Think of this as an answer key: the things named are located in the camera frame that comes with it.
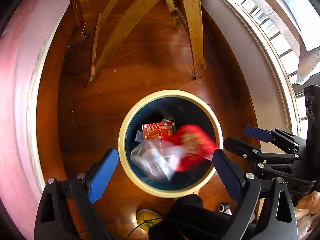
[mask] black cable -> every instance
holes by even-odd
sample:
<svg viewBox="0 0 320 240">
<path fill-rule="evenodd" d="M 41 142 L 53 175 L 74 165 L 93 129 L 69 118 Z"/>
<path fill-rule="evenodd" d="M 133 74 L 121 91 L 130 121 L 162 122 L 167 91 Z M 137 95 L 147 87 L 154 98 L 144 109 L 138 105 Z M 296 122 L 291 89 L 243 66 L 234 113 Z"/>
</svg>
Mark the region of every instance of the black cable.
<svg viewBox="0 0 320 240">
<path fill-rule="evenodd" d="M 141 227 L 141 226 L 144 225 L 145 223 L 147 223 L 147 222 L 149 222 L 149 221 L 153 221 L 153 220 L 160 220 L 160 219 L 161 219 L 161 220 L 166 220 L 166 221 L 171 221 L 171 222 L 174 222 L 174 223 L 181 224 L 181 225 L 183 225 L 183 226 L 186 226 L 186 227 L 189 227 L 189 228 L 194 229 L 194 230 L 196 230 L 196 231 L 199 231 L 199 232 L 201 232 L 202 234 L 205 234 L 205 235 L 207 235 L 207 236 L 216 236 L 216 235 L 213 234 L 213 233 L 210 233 L 210 232 L 208 232 L 208 231 L 202 230 L 202 229 L 200 229 L 200 228 L 197 228 L 197 227 L 195 227 L 195 226 L 192 226 L 192 225 L 190 225 L 190 224 L 188 224 L 188 223 L 185 223 L 185 222 L 182 222 L 182 221 L 179 221 L 179 220 L 167 219 L 167 218 L 153 218 L 153 219 L 146 220 L 146 221 L 144 221 L 143 223 L 141 223 L 140 225 L 136 226 L 136 227 L 128 234 L 128 236 L 127 236 L 127 238 L 126 238 L 125 240 L 128 240 L 129 236 L 130 236 L 137 228 Z"/>
<path fill-rule="evenodd" d="M 128 236 L 127 236 L 127 238 L 126 238 L 125 240 L 128 240 L 129 236 L 130 236 L 137 228 L 141 227 L 141 226 L 144 225 L 145 223 L 150 222 L 150 221 L 153 221 L 153 220 L 160 220 L 160 219 L 162 220 L 163 218 L 153 218 L 153 219 L 149 219 L 149 220 L 144 221 L 144 222 L 141 223 L 140 225 L 136 226 L 136 227 L 128 234 Z"/>
</svg>

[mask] clear plastic bag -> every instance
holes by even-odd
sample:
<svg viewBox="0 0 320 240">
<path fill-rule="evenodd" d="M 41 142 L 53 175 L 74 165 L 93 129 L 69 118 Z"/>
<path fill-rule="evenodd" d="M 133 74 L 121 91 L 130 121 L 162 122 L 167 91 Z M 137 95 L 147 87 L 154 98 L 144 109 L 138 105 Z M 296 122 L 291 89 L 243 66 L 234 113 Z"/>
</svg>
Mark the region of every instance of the clear plastic bag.
<svg viewBox="0 0 320 240">
<path fill-rule="evenodd" d="M 298 239 L 302 240 L 306 236 L 310 226 L 312 223 L 312 217 L 311 216 L 304 216 L 301 218 L 298 222 Z"/>
<path fill-rule="evenodd" d="M 147 179 L 170 181 L 185 155 L 183 146 L 168 141 L 145 140 L 132 150 L 130 159 L 143 170 Z"/>
<path fill-rule="evenodd" d="M 304 216 L 308 215 L 309 210 L 308 209 L 298 209 L 294 208 L 294 214 L 296 216 L 296 220 L 299 221 Z"/>
</svg>

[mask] red bag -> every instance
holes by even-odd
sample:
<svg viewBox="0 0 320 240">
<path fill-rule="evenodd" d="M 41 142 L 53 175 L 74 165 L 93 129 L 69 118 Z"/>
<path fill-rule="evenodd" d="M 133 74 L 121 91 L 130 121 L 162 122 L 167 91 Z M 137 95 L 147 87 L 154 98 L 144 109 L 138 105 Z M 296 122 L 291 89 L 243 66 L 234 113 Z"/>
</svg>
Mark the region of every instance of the red bag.
<svg viewBox="0 0 320 240">
<path fill-rule="evenodd" d="M 173 136 L 167 138 L 175 145 L 183 145 L 187 156 L 181 161 L 176 171 L 187 171 L 205 159 L 212 160 L 213 152 L 217 149 L 215 142 L 196 125 L 184 125 Z"/>
<path fill-rule="evenodd" d="M 142 125 L 143 139 L 154 141 L 168 141 L 175 130 L 174 122 L 157 122 Z"/>
</svg>

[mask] yellow shoe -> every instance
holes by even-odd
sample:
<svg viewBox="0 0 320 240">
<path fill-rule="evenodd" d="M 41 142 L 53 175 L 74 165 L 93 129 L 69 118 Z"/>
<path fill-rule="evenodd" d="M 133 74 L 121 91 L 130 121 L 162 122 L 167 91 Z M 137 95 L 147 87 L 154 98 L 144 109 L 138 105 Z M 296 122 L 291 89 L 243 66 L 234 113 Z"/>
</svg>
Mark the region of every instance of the yellow shoe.
<svg viewBox="0 0 320 240">
<path fill-rule="evenodd" d="M 158 220 L 152 220 L 149 222 L 146 222 L 150 219 L 155 219 L 155 218 L 160 218 Z M 157 212 L 154 212 L 152 210 L 149 209 L 142 209 L 140 211 L 138 211 L 136 213 L 136 219 L 137 219 L 137 223 L 138 225 L 144 223 L 142 226 L 140 226 L 140 228 L 142 228 L 144 231 L 146 231 L 147 233 L 149 232 L 149 229 L 156 225 L 157 223 L 162 221 L 162 216 L 160 214 L 158 214 Z"/>
</svg>

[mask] blue gripper pad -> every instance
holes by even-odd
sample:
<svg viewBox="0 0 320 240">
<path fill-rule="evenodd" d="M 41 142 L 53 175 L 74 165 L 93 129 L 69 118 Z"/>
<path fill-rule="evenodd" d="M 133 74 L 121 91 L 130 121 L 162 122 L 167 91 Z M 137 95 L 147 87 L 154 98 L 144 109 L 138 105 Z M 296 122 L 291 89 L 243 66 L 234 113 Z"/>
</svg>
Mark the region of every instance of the blue gripper pad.
<svg viewBox="0 0 320 240">
<path fill-rule="evenodd" d="M 221 149 L 214 151 L 212 162 L 229 196 L 238 203 L 242 203 L 242 189 L 245 186 L 243 171 L 236 163 L 232 163 Z"/>
<path fill-rule="evenodd" d="M 118 151 L 112 149 L 90 181 L 88 199 L 93 204 L 102 197 L 118 164 Z"/>
<path fill-rule="evenodd" d="M 243 128 L 243 134 L 250 138 L 256 138 L 263 142 L 272 142 L 273 136 L 271 132 L 247 125 Z"/>
</svg>

